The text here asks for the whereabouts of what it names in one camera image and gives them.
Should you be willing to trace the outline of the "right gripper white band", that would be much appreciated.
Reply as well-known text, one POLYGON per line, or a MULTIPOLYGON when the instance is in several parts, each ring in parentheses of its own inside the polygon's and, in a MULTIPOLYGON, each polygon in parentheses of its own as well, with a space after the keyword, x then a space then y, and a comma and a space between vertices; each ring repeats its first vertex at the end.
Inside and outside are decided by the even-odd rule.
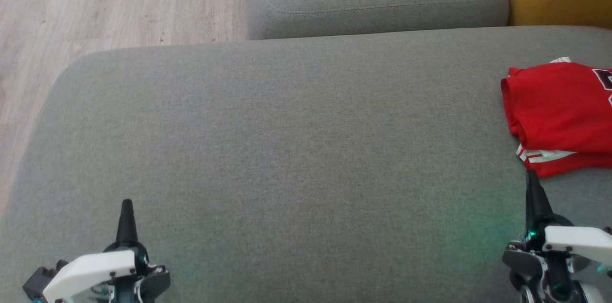
POLYGON ((606 303, 594 285, 575 275, 594 262, 612 278, 612 230, 576 227, 553 215, 534 170, 526 172, 526 227, 502 257, 519 303, 606 303))

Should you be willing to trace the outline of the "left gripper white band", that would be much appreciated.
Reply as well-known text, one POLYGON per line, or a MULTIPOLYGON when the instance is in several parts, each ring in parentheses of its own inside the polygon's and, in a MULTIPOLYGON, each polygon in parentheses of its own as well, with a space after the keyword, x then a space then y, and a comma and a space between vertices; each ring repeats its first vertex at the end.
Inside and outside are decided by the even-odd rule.
POLYGON ((83 255, 63 266, 43 289, 42 299, 74 303, 73 296, 100 285, 107 287, 109 303, 155 303, 171 286, 169 270, 151 264, 138 242, 131 199, 122 201, 116 242, 102 253, 83 255))

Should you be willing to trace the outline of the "red jersey with white stripes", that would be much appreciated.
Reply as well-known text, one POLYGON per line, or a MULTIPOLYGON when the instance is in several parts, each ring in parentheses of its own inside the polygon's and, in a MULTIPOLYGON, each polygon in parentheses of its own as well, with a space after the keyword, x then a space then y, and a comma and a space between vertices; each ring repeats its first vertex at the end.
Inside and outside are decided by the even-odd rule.
POLYGON ((568 57, 512 67, 501 94, 516 155, 538 177, 612 169, 612 68, 568 57))

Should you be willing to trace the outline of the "grey fabric sofa seat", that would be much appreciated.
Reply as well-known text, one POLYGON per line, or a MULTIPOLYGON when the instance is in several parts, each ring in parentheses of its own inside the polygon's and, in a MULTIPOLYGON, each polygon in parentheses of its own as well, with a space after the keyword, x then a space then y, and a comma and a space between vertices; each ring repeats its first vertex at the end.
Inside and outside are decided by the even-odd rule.
POLYGON ((70 65, 0 225, 0 303, 101 252, 123 199, 156 303, 518 303, 526 174, 500 81, 612 31, 488 27, 104 51, 70 65))

